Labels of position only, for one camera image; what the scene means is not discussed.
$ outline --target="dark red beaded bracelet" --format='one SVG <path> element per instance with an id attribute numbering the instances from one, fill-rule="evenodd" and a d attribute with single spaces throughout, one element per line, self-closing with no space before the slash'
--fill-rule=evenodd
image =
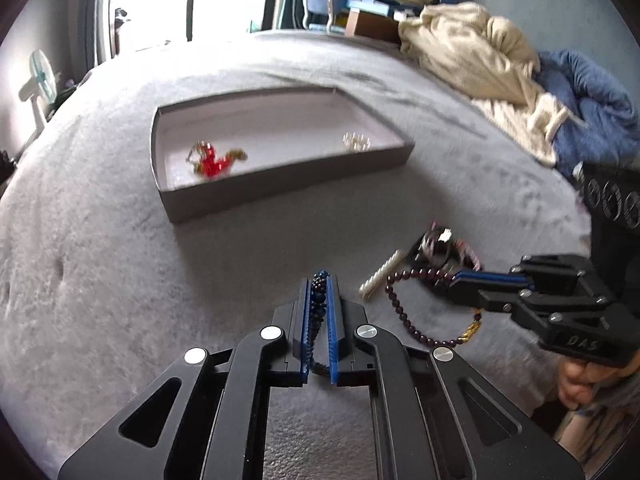
<path id="1" fill-rule="evenodd" d="M 420 330 L 416 329 L 414 324 L 408 318 L 404 308 L 400 305 L 400 301 L 398 300 L 398 295 L 394 292 L 393 284 L 395 282 L 400 282 L 401 280 L 408 280 L 409 278 L 420 278 L 421 280 L 428 280 L 433 282 L 434 285 L 438 285 L 440 282 L 449 282 L 451 276 L 444 273 L 443 270 L 435 270 L 435 269 L 412 269 L 411 271 L 404 270 L 403 272 L 396 272 L 395 274 L 390 274 L 386 278 L 386 287 L 385 292 L 389 296 L 389 300 L 391 300 L 391 306 L 398 314 L 400 321 L 407 329 L 409 334 L 417 339 L 420 343 L 427 346 L 428 348 L 435 348 L 436 346 L 448 346 L 450 348 L 455 348 L 457 345 L 462 345 L 468 342 L 473 334 L 480 328 L 482 325 L 482 309 L 476 308 L 474 311 L 474 320 L 469 325 L 469 327 L 465 330 L 465 332 L 455 339 L 451 339 L 450 341 L 440 341 L 438 339 L 433 339 L 431 337 L 427 337 Z"/>

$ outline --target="blue blanket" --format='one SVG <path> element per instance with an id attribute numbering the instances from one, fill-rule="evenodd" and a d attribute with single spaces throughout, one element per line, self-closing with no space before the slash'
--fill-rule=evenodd
<path id="1" fill-rule="evenodd" d="M 625 164 L 640 153 L 636 110 L 622 84 L 579 52 L 540 52 L 534 79 L 558 97 L 588 127 L 567 120 L 554 137 L 556 168 L 572 180 L 582 160 Z"/>

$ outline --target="gray box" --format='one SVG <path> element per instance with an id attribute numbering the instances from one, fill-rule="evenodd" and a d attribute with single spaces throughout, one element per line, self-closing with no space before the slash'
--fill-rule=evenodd
<path id="1" fill-rule="evenodd" d="M 370 148 L 351 152 L 343 135 Z M 217 156 L 241 148 L 225 174 L 199 176 L 185 160 L 198 140 Z M 159 107 L 151 130 L 151 167 L 172 223 L 277 193 L 404 164 L 414 142 L 340 88 L 295 86 L 207 96 Z"/>

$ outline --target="bed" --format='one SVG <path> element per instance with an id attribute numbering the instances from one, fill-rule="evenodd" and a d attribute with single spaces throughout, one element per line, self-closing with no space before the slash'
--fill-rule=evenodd
<path id="1" fill-rule="evenodd" d="M 415 139 L 402 168 L 327 182 L 180 225 L 149 164 L 158 105 L 299 84 L 344 88 Z M 489 269 L 524 253 L 587 253 L 588 216 L 466 98 L 371 41 L 309 32 L 151 49 L 94 69 L 28 150 L 0 201 L 0 410 L 37 465 L 62 463 L 193 346 L 231 348 L 330 269 L 357 290 L 433 221 Z M 472 314 L 406 284 L 418 329 L 451 338 Z M 409 338 L 388 300 L 369 320 Z M 486 314 L 457 349 L 526 413 L 554 390 L 556 357 Z M 265 478 L 369 479 L 362 388 L 313 377 L 271 396 Z"/>

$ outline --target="blue chair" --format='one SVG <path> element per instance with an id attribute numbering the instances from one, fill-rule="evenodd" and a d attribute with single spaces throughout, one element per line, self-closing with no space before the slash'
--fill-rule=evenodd
<path id="1" fill-rule="evenodd" d="M 302 6 L 305 9 L 305 17 L 302 21 L 306 30 L 324 30 L 337 34 L 344 34 L 344 27 L 334 25 L 334 19 L 340 11 L 346 6 L 346 0 L 302 0 Z M 317 23 L 309 24 L 309 13 L 327 16 L 328 21 L 326 27 Z"/>

